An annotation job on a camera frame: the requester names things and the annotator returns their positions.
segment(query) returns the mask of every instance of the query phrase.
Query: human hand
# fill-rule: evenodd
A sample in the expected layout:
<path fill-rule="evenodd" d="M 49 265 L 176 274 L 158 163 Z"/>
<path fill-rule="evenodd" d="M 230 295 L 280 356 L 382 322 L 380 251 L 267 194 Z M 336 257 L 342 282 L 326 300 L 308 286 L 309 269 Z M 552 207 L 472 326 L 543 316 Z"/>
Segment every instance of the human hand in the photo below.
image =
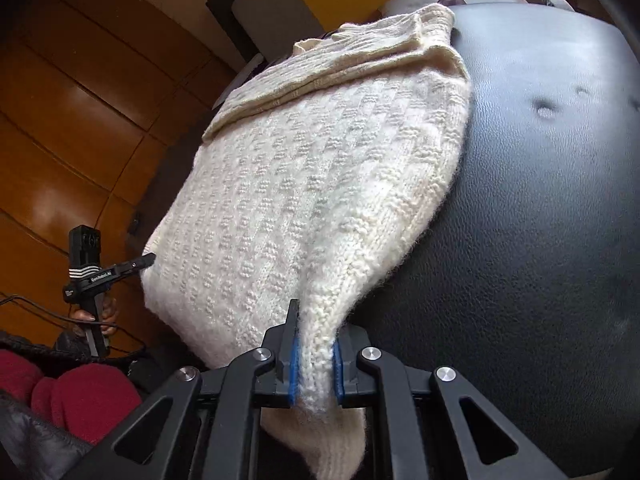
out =
<path fill-rule="evenodd" d="M 104 295 L 104 300 L 102 301 L 102 316 L 100 317 L 101 321 L 105 321 L 107 323 L 115 323 L 116 318 L 118 317 L 118 307 L 116 306 L 115 298 Z M 74 311 L 71 316 L 72 319 L 77 319 L 80 321 L 95 321 L 94 316 L 89 314 L 85 310 L 78 309 Z M 111 336 L 116 333 L 116 327 L 114 326 L 103 326 L 102 334 L 106 337 Z M 83 325 L 74 325 L 74 333 L 78 337 L 84 337 L 84 326 Z"/>

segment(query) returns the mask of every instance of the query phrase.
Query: white knit sweater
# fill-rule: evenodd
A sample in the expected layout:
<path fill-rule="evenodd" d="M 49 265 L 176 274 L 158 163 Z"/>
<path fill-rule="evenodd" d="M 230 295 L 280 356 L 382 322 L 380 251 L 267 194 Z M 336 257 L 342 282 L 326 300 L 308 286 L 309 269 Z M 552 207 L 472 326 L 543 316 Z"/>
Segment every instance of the white knit sweater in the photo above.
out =
<path fill-rule="evenodd" d="M 211 367 L 260 346 L 300 298 L 298 407 L 262 423 L 320 480 L 347 480 L 364 452 L 362 413 L 333 396 L 336 331 L 456 170 L 470 83 L 453 19 L 432 4 L 346 24 L 232 92 L 146 247 L 146 306 Z"/>

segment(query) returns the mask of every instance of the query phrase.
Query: metal screw cap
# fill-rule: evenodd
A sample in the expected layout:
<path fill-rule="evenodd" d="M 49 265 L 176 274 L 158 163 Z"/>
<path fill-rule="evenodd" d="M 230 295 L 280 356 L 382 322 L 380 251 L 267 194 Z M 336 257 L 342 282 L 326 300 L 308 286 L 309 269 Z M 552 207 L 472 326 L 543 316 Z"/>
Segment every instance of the metal screw cap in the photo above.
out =
<path fill-rule="evenodd" d="M 266 361 L 271 357 L 271 350 L 268 348 L 256 348 L 253 352 L 253 356 L 258 361 Z"/>
<path fill-rule="evenodd" d="M 442 366 L 436 370 L 436 375 L 441 381 L 448 383 L 456 378 L 456 371 L 448 366 Z"/>
<path fill-rule="evenodd" d="M 368 361 L 375 361 L 376 359 L 380 359 L 382 352 L 376 348 L 375 346 L 367 346 L 362 349 L 362 357 L 364 357 Z"/>
<path fill-rule="evenodd" d="M 196 377 L 198 371 L 193 366 L 183 366 L 179 370 L 176 370 L 175 374 L 178 376 L 178 379 L 187 383 Z"/>

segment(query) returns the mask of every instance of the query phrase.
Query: black gripper frame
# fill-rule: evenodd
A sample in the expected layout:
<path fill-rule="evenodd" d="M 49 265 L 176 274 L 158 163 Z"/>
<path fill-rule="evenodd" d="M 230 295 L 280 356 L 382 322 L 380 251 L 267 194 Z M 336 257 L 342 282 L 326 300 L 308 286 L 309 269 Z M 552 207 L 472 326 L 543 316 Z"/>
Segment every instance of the black gripper frame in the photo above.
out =
<path fill-rule="evenodd" d="M 260 409 L 295 401 L 297 319 L 292 300 L 260 349 L 178 370 L 63 480 L 255 479 Z M 566 480 L 459 372 L 441 370 L 443 380 L 385 351 L 368 360 L 369 346 L 365 330 L 343 326 L 334 369 L 338 402 L 366 408 L 372 479 Z"/>
<path fill-rule="evenodd" d="M 148 253 L 129 262 L 102 269 L 100 231 L 79 225 L 69 231 L 70 282 L 63 287 L 62 298 L 67 303 L 78 304 L 95 319 L 100 319 L 102 303 L 97 301 L 97 296 L 107 292 L 113 283 L 151 266 L 155 260 L 156 255 Z M 92 356 L 106 357 L 109 354 L 107 341 L 99 325 L 86 325 L 84 333 Z"/>

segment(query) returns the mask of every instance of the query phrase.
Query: red fabric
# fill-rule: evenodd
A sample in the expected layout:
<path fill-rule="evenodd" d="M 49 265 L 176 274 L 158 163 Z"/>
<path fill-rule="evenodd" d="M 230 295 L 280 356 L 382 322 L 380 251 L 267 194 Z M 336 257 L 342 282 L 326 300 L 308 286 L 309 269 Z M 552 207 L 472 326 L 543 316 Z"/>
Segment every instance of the red fabric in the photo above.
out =
<path fill-rule="evenodd" d="M 36 384 L 31 393 L 31 409 L 33 413 L 42 420 L 48 420 L 49 422 L 52 422 L 51 392 L 53 391 L 53 385 L 55 383 L 55 379 L 43 377 L 38 381 L 38 384 Z"/>
<path fill-rule="evenodd" d="M 133 384 L 117 368 L 83 365 L 52 379 L 8 350 L 0 350 L 0 390 L 91 444 L 100 442 L 140 404 Z"/>
<path fill-rule="evenodd" d="M 55 381 L 51 420 L 97 444 L 139 404 L 138 392 L 120 370 L 107 365 L 83 365 Z"/>
<path fill-rule="evenodd" d="M 42 372 L 24 357 L 0 350 L 0 390 L 25 404 L 31 401 L 31 392 L 42 378 Z"/>

